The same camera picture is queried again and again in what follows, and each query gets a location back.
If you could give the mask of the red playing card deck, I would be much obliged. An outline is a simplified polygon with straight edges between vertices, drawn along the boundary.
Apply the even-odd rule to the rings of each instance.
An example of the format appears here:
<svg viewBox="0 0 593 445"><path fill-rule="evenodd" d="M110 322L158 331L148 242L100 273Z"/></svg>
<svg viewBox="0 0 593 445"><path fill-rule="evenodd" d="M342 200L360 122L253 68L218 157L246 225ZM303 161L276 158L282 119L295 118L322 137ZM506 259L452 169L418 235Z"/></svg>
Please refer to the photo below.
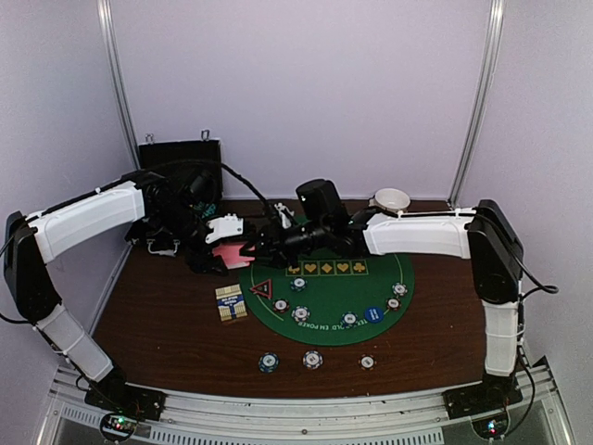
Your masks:
<svg viewBox="0 0 593 445"><path fill-rule="evenodd" d="M244 268L250 266L255 259L240 252L244 245L245 242L222 243L212 249L212 253L214 256L220 256L229 270Z"/></svg>

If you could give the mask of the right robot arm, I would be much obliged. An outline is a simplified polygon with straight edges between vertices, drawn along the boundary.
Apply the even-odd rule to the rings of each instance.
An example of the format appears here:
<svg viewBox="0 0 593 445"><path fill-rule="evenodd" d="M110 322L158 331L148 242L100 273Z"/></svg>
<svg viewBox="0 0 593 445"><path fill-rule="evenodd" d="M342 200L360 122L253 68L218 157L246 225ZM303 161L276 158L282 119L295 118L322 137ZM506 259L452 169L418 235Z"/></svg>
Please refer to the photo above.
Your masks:
<svg viewBox="0 0 593 445"><path fill-rule="evenodd" d="M283 268L320 248L345 257L387 254L444 255L472 264L473 285L486 316L486 358L475 401L494 409L511 393L524 323L524 277L537 291L558 293L541 284L523 263L524 248L498 203L483 199L468 209L409 213L390 210L375 199L349 214L334 183L315 179L297 188L306 220L264 206L268 220L240 252Z"/></svg>

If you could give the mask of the blue tan chip stack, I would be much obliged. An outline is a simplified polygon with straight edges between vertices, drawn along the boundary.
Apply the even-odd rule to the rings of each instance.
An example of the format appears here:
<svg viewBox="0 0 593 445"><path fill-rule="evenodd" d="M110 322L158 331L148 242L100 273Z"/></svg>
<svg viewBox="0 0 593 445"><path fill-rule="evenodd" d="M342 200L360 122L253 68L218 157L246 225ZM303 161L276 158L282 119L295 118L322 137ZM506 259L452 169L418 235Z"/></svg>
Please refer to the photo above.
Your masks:
<svg viewBox="0 0 593 445"><path fill-rule="evenodd" d="M323 365L323 356L317 350L308 350L303 355L302 363L309 370L319 369Z"/></svg>

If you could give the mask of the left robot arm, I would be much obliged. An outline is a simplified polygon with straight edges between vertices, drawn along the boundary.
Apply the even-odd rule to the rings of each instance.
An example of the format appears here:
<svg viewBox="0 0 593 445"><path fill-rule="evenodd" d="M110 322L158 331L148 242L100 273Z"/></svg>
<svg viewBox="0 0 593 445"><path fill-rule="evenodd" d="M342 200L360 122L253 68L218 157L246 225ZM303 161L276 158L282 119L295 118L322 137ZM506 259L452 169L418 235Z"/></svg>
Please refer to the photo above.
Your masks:
<svg viewBox="0 0 593 445"><path fill-rule="evenodd" d="M56 261L81 252L82 245L124 225L154 220L189 249L196 270L213 271L222 263L216 243L248 232L237 216L203 221L194 204L203 196L197 183L204 160L173 161L173 173L142 169L79 197L29 215L6 220L4 277L19 312L87 379L92 391L114 412L127 410L132 389L123 371L67 309L50 273Z"/></svg>

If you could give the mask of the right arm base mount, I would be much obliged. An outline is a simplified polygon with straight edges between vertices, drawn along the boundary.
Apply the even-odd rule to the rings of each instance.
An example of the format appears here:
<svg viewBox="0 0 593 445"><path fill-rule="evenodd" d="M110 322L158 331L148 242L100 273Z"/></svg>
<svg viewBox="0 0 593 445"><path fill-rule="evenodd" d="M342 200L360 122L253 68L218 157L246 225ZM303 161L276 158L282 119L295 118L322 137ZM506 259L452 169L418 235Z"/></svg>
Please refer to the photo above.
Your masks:
<svg viewBox="0 0 593 445"><path fill-rule="evenodd" d="M449 419L475 416L496 410L503 410L509 404L522 401L520 389L504 394L498 388L487 388L483 384L454 388L443 393Z"/></svg>

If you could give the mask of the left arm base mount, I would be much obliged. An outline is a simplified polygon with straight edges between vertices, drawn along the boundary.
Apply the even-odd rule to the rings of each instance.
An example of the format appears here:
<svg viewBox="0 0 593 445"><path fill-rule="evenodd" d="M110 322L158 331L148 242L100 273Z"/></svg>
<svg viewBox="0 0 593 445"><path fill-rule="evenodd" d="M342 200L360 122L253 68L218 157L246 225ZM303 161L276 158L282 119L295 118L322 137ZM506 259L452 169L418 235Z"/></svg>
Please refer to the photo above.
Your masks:
<svg viewBox="0 0 593 445"><path fill-rule="evenodd" d="M84 396L88 405L106 411L122 413L141 421L158 421L165 406L166 394L127 384L106 387L91 386Z"/></svg>

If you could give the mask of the green blue chip stack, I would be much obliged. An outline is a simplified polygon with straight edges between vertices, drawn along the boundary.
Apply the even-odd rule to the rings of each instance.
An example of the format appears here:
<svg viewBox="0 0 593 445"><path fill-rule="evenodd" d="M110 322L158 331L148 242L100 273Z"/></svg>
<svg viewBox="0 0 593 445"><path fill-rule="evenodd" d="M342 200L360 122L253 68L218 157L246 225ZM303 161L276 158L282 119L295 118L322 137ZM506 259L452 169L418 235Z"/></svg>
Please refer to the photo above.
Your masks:
<svg viewBox="0 0 593 445"><path fill-rule="evenodd" d="M259 358L259 370L264 374L274 372L279 365L279 357L273 352L266 352Z"/></svg>

